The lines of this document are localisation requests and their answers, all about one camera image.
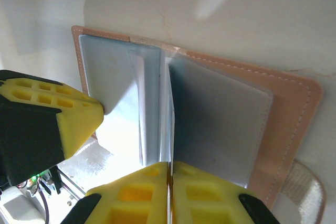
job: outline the black cable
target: black cable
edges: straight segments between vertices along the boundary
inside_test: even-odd
[[[28,181],[26,180],[26,181],[23,182],[23,183],[21,183],[20,185],[17,185],[16,187],[19,188],[19,189],[23,189],[23,188],[25,188],[25,187],[27,186]]]
[[[41,198],[42,198],[42,201],[43,201],[43,205],[44,205],[44,210],[46,212],[46,221],[45,221],[45,224],[49,224],[49,207],[48,207],[48,204],[47,204],[47,199],[46,199],[46,196],[44,196],[41,188],[38,186],[38,193],[40,194]]]
[[[0,187],[3,187],[8,184],[8,181],[6,181],[4,184],[1,184]]]
[[[37,191],[39,190],[39,188],[40,188],[40,181],[41,181],[41,176],[38,175],[38,178],[36,179],[36,190],[33,193],[33,195],[35,195],[37,193]]]

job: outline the tan leather cover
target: tan leather cover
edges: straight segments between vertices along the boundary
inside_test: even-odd
[[[248,187],[255,191],[269,208],[272,207],[322,98],[321,85],[314,80],[291,73],[214,57],[142,37],[80,26],[73,26],[72,34],[80,79],[85,93],[88,93],[88,87],[78,39],[81,34],[154,45],[165,50],[176,51],[212,68],[271,90],[274,94],[274,101]]]

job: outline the white wall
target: white wall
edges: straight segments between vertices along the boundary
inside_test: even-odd
[[[336,211],[336,0],[0,0],[0,66],[80,89],[72,25],[119,31],[311,76],[325,97],[298,159]]]

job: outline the white surface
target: white surface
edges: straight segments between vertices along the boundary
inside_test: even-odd
[[[85,25],[310,75],[325,94],[297,158],[334,223],[335,13],[336,0],[0,0],[0,65],[80,89],[70,27]]]
[[[1,195],[0,212],[10,224],[44,224],[45,220],[35,206],[16,187]]]
[[[301,221],[298,207],[282,193],[274,205],[273,214],[281,224],[297,224]]]

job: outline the stitching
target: stitching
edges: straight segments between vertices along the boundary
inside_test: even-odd
[[[307,85],[305,85],[305,84],[302,83],[302,82],[298,82],[298,81],[296,81],[296,80],[291,80],[291,79],[283,78],[283,77],[280,77],[280,76],[274,76],[274,75],[272,75],[272,74],[268,74],[268,73],[265,73],[265,72],[253,71],[253,70],[251,70],[251,69],[246,69],[246,68],[242,68],[242,67],[233,66],[233,65],[230,65],[230,64],[225,64],[225,63],[222,63],[222,62],[219,62],[219,61],[207,60],[207,59],[203,59],[203,58],[200,58],[200,57],[195,57],[195,56],[190,56],[190,57],[192,57],[192,58],[194,58],[194,59],[199,59],[199,60],[202,60],[202,61],[208,61],[208,62],[211,62],[211,63],[215,63],[215,64],[219,64],[219,65],[224,65],[224,66],[227,66],[227,67],[232,67],[232,68],[237,68],[237,69],[245,70],[245,71],[248,71],[248,72],[253,72],[253,73],[256,73],[256,74],[261,74],[261,75],[264,75],[264,76],[270,76],[270,77],[278,78],[278,79],[281,79],[281,80],[284,80],[284,81],[294,82],[294,83],[297,83],[297,84],[299,84],[299,85],[303,85],[303,86],[308,90],[308,95],[307,95],[307,98],[306,98],[306,102],[305,102],[305,104],[304,104],[304,106],[303,106],[303,109],[302,109],[302,112],[301,112],[301,114],[300,114],[300,116],[299,116],[298,123],[297,123],[297,125],[296,125],[296,127],[295,127],[295,129],[294,129],[293,135],[291,136],[290,141],[289,141],[289,143],[288,143],[288,145],[287,145],[287,147],[286,147],[286,151],[285,151],[285,153],[284,153],[284,155],[283,155],[283,157],[282,157],[280,166],[279,166],[279,168],[278,168],[278,170],[277,170],[277,173],[276,173],[276,175],[275,175],[275,177],[274,177],[274,180],[273,180],[273,182],[272,182],[272,184],[271,184],[271,187],[270,187],[270,189],[269,189],[269,191],[268,191],[268,194],[267,194],[267,196],[266,196],[265,203],[267,203],[267,201],[268,201],[268,199],[269,199],[269,197],[270,197],[270,194],[272,193],[272,191],[273,191],[273,189],[274,189],[274,185],[275,185],[275,183],[277,182],[277,180],[278,180],[278,178],[279,178],[279,174],[280,174],[280,172],[281,172],[281,170],[282,170],[282,168],[283,168],[283,166],[284,166],[284,163],[285,163],[285,160],[286,160],[287,155],[288,155],[288,153],[289,153],[289,150],[290,150],[290,148],[291,148],[291,145],[292,145],[292,143],[293,143],[293,141],[294,141],[294,138],[295,138],[295,136],[296,136],[296,134],[297,134],[297,132],[298,132],[298,128],[299,128],[299,126],[301,125],[302,118],[303,118],[303,116],[304,116],[304,114],[305,114],[305,112],[306,112],[306,109],[307,109],[307,107],[308,107],[308,104],[309,104],[309,101],[310,101],[310,98],[311,98],[311,90],[310,90],[310,87],[307,86]]]
[[[77,63],[79,65],[78,66],[78,71],[79,71],[80,83],[82,84],[83,93],[89,95],[89,87],[88,87],[88,83],[86,81],[86,77],[85,77],[85,73],[84,73],[84,65],[83,65],[82,57],[81,57],[81,53],[80,53],[79,38],[78,38],[80,34],[82,34],[82,31],[75,29],[73,40],[75,42],[75,52],[76,52],[76,56],[77,56]],[[97,140],[96,132],[93,132],[91,137]]]
[[[97,37],[103,37],[103,38],[108,38],[108,39],[118,39],[118,40],[122,40],[122,41],[130,42],[129,40],[126,40],[126,39],[123,39],[123,38],[114,37],[114,36],[107,36],[107,35],[102,35],[102,34],[97,34],[97,33],[92,33],[92,32],[85,32],[85,33],[83,33],[82,30],[78,30],[78,29],[75,29],[74,31],[77,31],[77,32],[80,32],[80,33],[82,33],[82,34],[86,34],[86,35],[93,35],[93,36],[97,36]],[[78,39],[75,40],[75,44],[76,44],[77,48],[79,48]],[[143,43],[143,42],[140,42],[140,41],[139,41],[137,44],[148,45],[148,46],[157,46],[157,45],[153,45],[153,44],[146,44],[146,43]],[[80,63],[82,64],[80,57],[78,57],[79,52],[78,52],[77,49],[76,49],[76,55],[77,55],[77,59],[79,59]],[[225,64],[225,63],[218,62],[218,61],[207,60],[207,59],[203,59],[203,58],[200,58],[200,57],[195,57],[195,56],[190,56],[190,57],[192,57],[192,58],[194,58],[194,59],[199,59],[199,60],[202,60],[202,61],[208,61],[208,62],[211,62],[211,63],[215,63],[215,64],[219,64],[219,65],[224,65],[224,66],[227,66],[227,67],[232,67],[232,68],[237,68],[237,69],[245,70],[245,71],[248,71],[248,72],[253,72],[253,73],[256,73],[256,74],[261,74],[261,75],[263,75],[263,76],[269,76],[269,77],[278,78],[278,79],[281,79],[281,80],[284,80],[284,81],[294,82],[294,83],[297,83],[298,85],[303,85],[303,86],[308,90],[308,95],[307,95],[307,98],[306,98],[306,102],[305,102],[305,104],[304,104],[304,106],[303,106],[303,109],[302,109],[302,112],[301,112],[301,114],[300,114],[300,116],[299,116],[298,123],[297,123],[297,125],[296,125],[296,127],[295,127],[295,129],[294,129],[293,135],[291,136],[291,139],[290,139],[290,141],[289,141],[289,143],[288,143],[288,145],[287,145],[287,147],[286,147],[286,151],[285,151],[285,153],[284,153],[284,155],[283,155],[283,157],[282,157],[280,166],[279,166],[279,168],[278,168],[278,170],[277,170],[277,173],[276,173],[276,175],[275,175],[275,177],[274,177],[274,180],[273,180],[273,182],[272,182],[272,185],[271,185],[271,187],[270,187],[270,189],[269,189],[269,191],[268,191],[268,194],[267,194],[267,197],[266,197],[266,200],[265,200],[265,203],[267,203],[267,201],[268,201],[268,199],[269,199],[269,197],[270,197],[270,194],[271,194],[271,192],[272,192],[273,189],[274,189],[274,185],[275,185],[275,183],[277,182],[277,180],[278,180],[278,178],[279,178],[279,174],[280,174],[280,172],[281,172],[281,170],[282,170],[282,168],[283,168],[283,166],[284,166],[284,163],[285,163],[285,160],[286,160],[287,155],[288,155],[288,153],[289,153],[289,150],[290,150],[290,148],[291,148],[291,145],[292,145],[292,143],[293,143],[293,141],[294,141],[294,138],[295,138],[295,136],[296,136],[296,134],[297,134],[298,128],[299,128],[299,126],[301,125],[302,118],[303,118],[303,116],[304,116],[304,114],[305,114],[305,112],[306,112],[306,109],[307,109],[307,107],[308,107],[308,104],[309,104],[309,101],[310,101],[310,98],[311,98],[311,89],[310,89],[310,87],[307,86],[307,85],[305,85],[305,84],[302,83],[302,82],[298,82],[298,81],[296,81],[296,80],[291,80],[291,79],[283,78],[283,77],[280,77],[280,76],[274,76],[273,74],[268,74],[268,73],[265,73],[265,72],[259,72],[259,71],[253,71],[253,70],[251,70],[251,69],[246,69],[246,68],[242,68],[242,67],[238,67],[238,66],[233,66],[233,65]]]
[[[90,32],[90,31],[82,31],[82,30],[78,30],[78,29],[75,29],[74,31],[78,31],[78,32],[80,32],[81,34],[84,34],[84,35],[92,35],[92,36],[102,37],[102,38],[106,38],[106,39],[117,39],[117,40],[122,40],[122,41],[130,42],[127,39],[123,39],[123,38],[119,38],[119,37],[114,37],[114,36],[109,36],[109,35],[96,34],[96,33]]]
[[[158,47],[157,45],[155,44],[152,44],[152,43],[145,43],[145,42],[141,42],[141,41],[137,41],[137,42],[133,42],[132,43],[136,43],[136,44],[141,44],[141,45],[145,45],[145,46],[153,46],[153,47]],[[170,51],[170,52],[175,52],[175,53],[178,53],[178,54],[182,54],[182,55],[185,55],[187,56],[187,54],[185,52],[180,52],[178,50],[172,50],[172,49],[168,49],[168,48],[163,48],[163,50],[165,51]]]

